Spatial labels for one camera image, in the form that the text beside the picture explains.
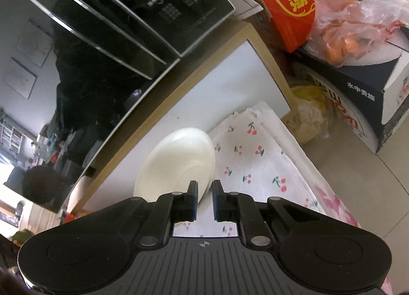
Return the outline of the pink floral cloth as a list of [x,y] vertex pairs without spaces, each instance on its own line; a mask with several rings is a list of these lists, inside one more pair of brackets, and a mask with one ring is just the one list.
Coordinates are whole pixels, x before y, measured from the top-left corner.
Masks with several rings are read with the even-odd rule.
[[317,201],[317,209],[321,213],[346,224],[362,228],[329,185],[314,185],[311,190]]

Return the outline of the white ceramic plate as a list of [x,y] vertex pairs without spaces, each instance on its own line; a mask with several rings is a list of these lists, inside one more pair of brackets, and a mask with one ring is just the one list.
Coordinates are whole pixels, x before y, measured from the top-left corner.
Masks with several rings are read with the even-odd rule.
[[148,154],[134,185],[134,196],[156,201],[166,193],[186,192],[198,183],[201,199],[215,174],[215,149],[210,136],[197,128],[172,132]]

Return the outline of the plastic bag of oranges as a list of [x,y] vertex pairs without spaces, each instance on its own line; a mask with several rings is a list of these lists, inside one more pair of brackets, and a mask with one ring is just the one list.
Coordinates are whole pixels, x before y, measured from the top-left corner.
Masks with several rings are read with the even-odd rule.
[[369,66],[408,50],[408,0],[314,0],[304,50],[335,67]]

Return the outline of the black microwave oven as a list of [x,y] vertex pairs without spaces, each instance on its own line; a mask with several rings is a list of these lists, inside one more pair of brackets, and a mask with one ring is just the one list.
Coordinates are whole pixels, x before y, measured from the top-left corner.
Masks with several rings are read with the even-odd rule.
[[59,212],[136,105],[233,12],[230,0],[1,0],[9,189]]

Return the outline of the yellow plastic bag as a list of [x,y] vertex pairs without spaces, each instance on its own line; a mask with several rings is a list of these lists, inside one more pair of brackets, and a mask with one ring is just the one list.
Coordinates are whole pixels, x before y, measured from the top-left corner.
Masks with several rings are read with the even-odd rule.
[[328,138],[333,122],[333,106],[323,92],[314,85],[291,88],[297,102],[297,112],[284,124],[300,145],[311,140]]

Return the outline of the wooden white shelf stand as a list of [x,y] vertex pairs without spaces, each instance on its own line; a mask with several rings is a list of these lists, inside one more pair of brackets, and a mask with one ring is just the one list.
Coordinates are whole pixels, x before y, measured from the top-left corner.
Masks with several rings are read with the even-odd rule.
[[230,114],[265,102],[279,118],[297,103],[274,57],[254,27],[230,20],[137,103],[92,159],[68,202],[74,215],[133,194],[142,163],[175,130],[210,132]]

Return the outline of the cherry print tablecloth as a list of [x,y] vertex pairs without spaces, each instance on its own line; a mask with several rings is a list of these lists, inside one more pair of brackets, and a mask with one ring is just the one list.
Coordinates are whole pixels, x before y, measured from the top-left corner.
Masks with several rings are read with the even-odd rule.
[[260,202],[278,196],[324,212],[315,191],[318,171],[265,102],[232,114],[209,135],[215,148],[214,177],[224,191],[249,194]]

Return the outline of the Ganten water carton box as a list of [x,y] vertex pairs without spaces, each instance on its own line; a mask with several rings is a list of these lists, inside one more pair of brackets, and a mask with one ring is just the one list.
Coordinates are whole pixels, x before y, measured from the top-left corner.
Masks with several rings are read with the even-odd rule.
[[346,66],[331,66],[301,48],[292,55],[292,67],[321,88],[336,115],[374,153],[408,117],[408,28]]

